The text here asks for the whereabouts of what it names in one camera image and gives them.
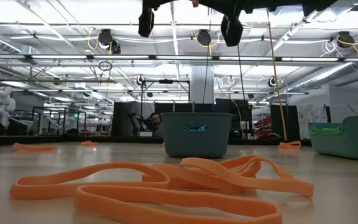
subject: gray concrete floor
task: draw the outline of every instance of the gray concrete floor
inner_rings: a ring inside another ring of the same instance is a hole
[[[270,146],[230,146],[226,159],[256,154],[272,159],[298,179],[314,184],[310,200],[297,194],[258,190],[254,197],[276,203],[288,224],[358,223],[358,161],[316,154],[305,147],[301,154],[279,153]],[[23,175],[45,175],[113,161],[136,161],[145,164],[178,164],[169,158],[161,145],[101,143],[96,148],[82,147],[78,142],[60,144],[53,154],[17,154],[11,146],[0,147],[0,223],[94,224],[117,223],[95,215],[77,212],[71,200],[20,201],[9,198],[12,183]],[[263,165],[258,177],[278,178],[273,169]],[[131,170],[105,170],[82,181],[140,180]],[[223,215],[206,208],[159,207],[171,212],[200,215]]]

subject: white pillar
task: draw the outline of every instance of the white pillar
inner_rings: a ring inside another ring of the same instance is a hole
[[[190,101],[195,103],[214,103],[214,73],[212,66],[194,66],[191,68]]]

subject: teal plastic bin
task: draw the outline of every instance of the teal plastic bin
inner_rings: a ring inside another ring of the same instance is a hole
[[[163,113],[161,117],[169,156],[220,158],[226,154],[231,114]]]
[[[309,123],[309,130],[339,128],[336,133],[310,132],[313,150],[332,156],[358,159],[358,116],[351,116],[342,123]]]

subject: orange rubber band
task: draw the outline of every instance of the orange rubber band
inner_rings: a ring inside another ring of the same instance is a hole
[[[198,7],[199,3],[200,3],[199,0],[193,0],[193,7]]]
[[[261,162],[268,162],[282,179],[257,179]],[[142,182],[87,182],[64,184],[106,169],[134,169],[143,172]],[[243,193],[247,189],[294,192],[313,196],[313,185],[295,179],[271,160],[242,156],[220,163],[207,159],[183,159],[179,166],[137,162],[110,162],[52,175],[21,177],[11,187],[14,199],[75,198],[75,206],[123,223],[253,223],[281,224],[279,209],[268,202],[207,192],[167,189],[217,189]],[[211,207],[247,215],[253,219],[180,215],[127,202],[149,202],[185,207]]]
[[[217,208],[225,212],[254,218],[236,219],[182,215],[128,202]],[[75,207],[80,211],[96,213],[121,223],[130,224],[282,224],[281,211],[272,203],[207,192],[184,192],[143,187],[84,186],[76,191]]]
[[[281,142],[280,145],[278,146],[279,149],[297,149],[300,150],[301,149],[301,142],[300,141],[294,141],[294,142],[289,142],[289,143],[285,143],[285,142]]]
[[[17,150],[23,151],[33,151],[33,152],[40,152],[40,151],[52,151],[58,148],[57,145],[52,146],[28,146],[19,143],[13,144],[13,148]]]
[[[85,141],[85,142],[81,142],[81,145],[83,145],[83,146],[97,146],[98,143],[97,142],[91,142],[91,141]]]

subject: white ceiling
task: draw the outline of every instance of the white ceiling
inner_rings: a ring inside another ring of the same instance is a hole
[[[135,39],[137,43],[119,40],[122,54],[129,55],[175,55],[175,48],[173,41],[166,43],[146,43],[145,38],[140,37],[137,33],[138,18],[142,12],[141,0],[94,0],[94,1],[74,1],[74,0],[60,0],[60,3],[65,7],[65,10],[57,0],[49,0],[49,2],[56,8],[54,9],[47,0],[31,0],[27,1],[31,9],[42,17],[46,22],[62,36],[67,39],[87,37],[90,28],[96,28],[91,36],[96,34],[102,28],[112,29],[113,36],[117,38]],[[208,8],[201,6],[193,8],[190,1],[175,1],[175,24],[178,39],[185,39],[178,41],[179,55],[206,55],[207,48],[200,47],[195,40],[190,40],[191,35],[195,35],[199,29],[209,29],[211,23],[211,37],[213,40],[218,39],[220,31],[220,23],[223,15],[215,13],[208,16]],[[152,34],[147,40],[172,40],[172,12],[171,5],[165,4],[161,6],[158,11],[155,11],[155,26]],[[291,25],[300,22],[303,17],[303,12],[300,6],[279,7],[272,15],[272,38],[278,40],[285,34]],[[257,9],[253,14],[246,14],[242,12],[240,21],[243,23],[244,29],[242,38],[245,39],[259,39],[262,35],[269,39],[269,31],[267,30],[267,15],[265,9]],[[358,41],[358,12],[347,12],[340,16],[333,16],[332,14],[325,14],[318,17],[310,23],[305,24],[300,30],[296,31],[289,41],[298,41],[296,44],[283,44],[275,51],[276,56],[298,56],[298,57],[319,57],[324,54],[322,50],[323,42],[310,43],[311,41],[329,40],[331,36],[336,37],[339,31],[349,31]],[[50,29],[42,24],[42,21],[34,16],[32,13],[24,9],[15,0],[0,0],[0,35],[6,40],[10,40],[14,44],[29,45],[37,49],[41,54],[90,54],[85,50],[89,50],[87,41],[73,42],[75,48],[70,47],[66,42],[59,40],[48,39],[17,39],[30,37],[27,33],[36,32],[42,37],[58,38]],[[251,56],[269,56],[270,51],[269,41],[254,41],[244,42],[239,44],[241,55]],[[237,47],[227,47],[225,43],[218,43],[212,49],[213,55],[237,55]],[[353,48],[338,50],[344,55],[353,54]],[[96,54],[105,54],[104,50],[99,49],[93,51]],[[28,75],[29,70],[14,67],[14,70],[20,71]],[[287,82],[295,82],[301,77],[318,69],[318,67],[294,67],[294,66],[278,66],[277,75],[279,79],[284,79],[282,85]],[[149,79],[161,78],[177,78],[176,65],[161,65],[155,68],[128,68],[123,67],[121,70],[133,82],[139,75],[143,75]],[[223,90],[239,90],[241,83],[236,82],[235,85],[228,83],[227,79],[231,77],[240,77],[238,65],[214,65],[214,71],[217,77],[223,78]],[[260,66],[242,66],[243,73],[247,71],[244,78],[244,87],[246,90],[262,91],[267,89],[267,82],[258,82],[261,78],[270,78],[273,76],[273,67]],[[96,69],[97,76],[102,72]],[[92,79],[94,74],[89,68],[63,68],[53,67],[46,73],[42,73],[40,78],[49,78],[52,75],[64,78],[69,74],[69,78],[73,79]],[[191,65],[180,65],[179,74],[181,79],[188,79],[191,75]],[[118,85],[109,85],[109,89],[133,89],[128,81],[123,78],[122,74],[117,70],[111,71],[111,76],[116,79]],[[89,83],[88,88],[105,90],[107,84]],[[153,88],[176,89],[176,85],[159,85],[155,84]],[[108,97],[116,99],[118,94],[111,93]]]

